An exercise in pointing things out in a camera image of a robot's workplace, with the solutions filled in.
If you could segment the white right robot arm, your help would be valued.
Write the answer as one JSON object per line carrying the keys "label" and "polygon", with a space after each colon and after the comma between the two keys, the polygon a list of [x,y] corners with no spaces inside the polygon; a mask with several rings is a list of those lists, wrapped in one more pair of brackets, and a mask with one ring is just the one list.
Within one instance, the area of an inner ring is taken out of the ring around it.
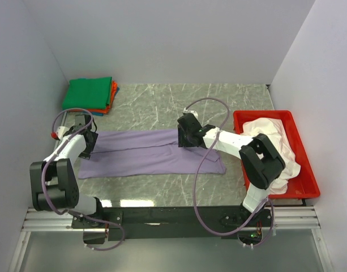
{"label": "white right robot arm", "polygon": [[240,220],[247,226],[253,226],[259,220],[273,218],[271,212],[264,211],[264,207],[268,202],[270,184],[281,175],[285,162],[265,134],[250,137],[223,131],[218,126],[202,126],[194,114],[185,113],[178,119],[178,145],[204,149],[196,167],[195,180],[212,151],[239,158],[249,179],[249,188],[240,205]]}

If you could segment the lavender t shirt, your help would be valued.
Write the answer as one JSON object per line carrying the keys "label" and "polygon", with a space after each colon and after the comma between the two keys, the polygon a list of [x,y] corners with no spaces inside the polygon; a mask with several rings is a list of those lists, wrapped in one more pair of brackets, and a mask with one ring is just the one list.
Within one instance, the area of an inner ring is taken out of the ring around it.
{"label": "lavender t shirt", "polygon": [[91,157],[80,162],[80,179],[135,175],[225,174],[219,154],[178,145],[175,129],[102,131]]}

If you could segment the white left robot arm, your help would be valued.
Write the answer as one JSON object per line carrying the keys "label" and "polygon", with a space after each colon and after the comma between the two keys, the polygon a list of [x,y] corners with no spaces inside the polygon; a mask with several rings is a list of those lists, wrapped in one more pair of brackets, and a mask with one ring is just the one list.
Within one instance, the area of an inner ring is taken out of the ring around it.
{"label": "white left robot arm", "polygon": [[74,174],[77,158],[89,159],[98,139],[97,127],[91,114],[75,117],[70,127],[53,129],[51,137],[59,142],[51,155],[30,165],[32,204],[37,211],[62,214],[72,211],[93,228],[103,225],[105,213],[101,201],[79,192]]}

